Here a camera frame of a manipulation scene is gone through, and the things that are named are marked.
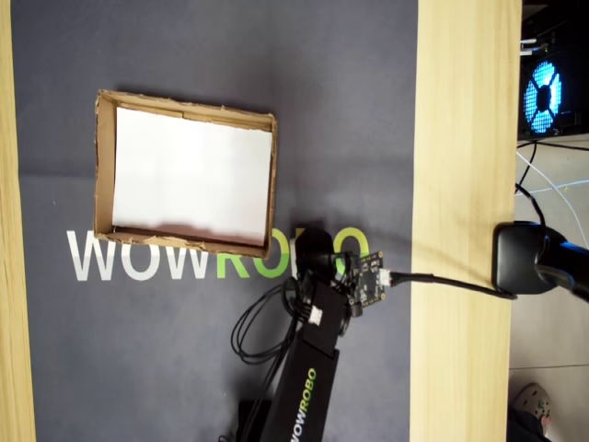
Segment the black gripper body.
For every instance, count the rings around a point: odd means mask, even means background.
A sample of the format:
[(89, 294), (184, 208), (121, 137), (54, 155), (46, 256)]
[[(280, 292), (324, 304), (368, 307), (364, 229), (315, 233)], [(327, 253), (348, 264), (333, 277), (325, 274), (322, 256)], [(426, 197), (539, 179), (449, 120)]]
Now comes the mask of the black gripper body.
[(306, 228), (294, 241), (296, 276), (305, 288), (317, 283), (335, 288), (351, 288), (352, 253), (336, 252), (331, 235), (320, 228)]

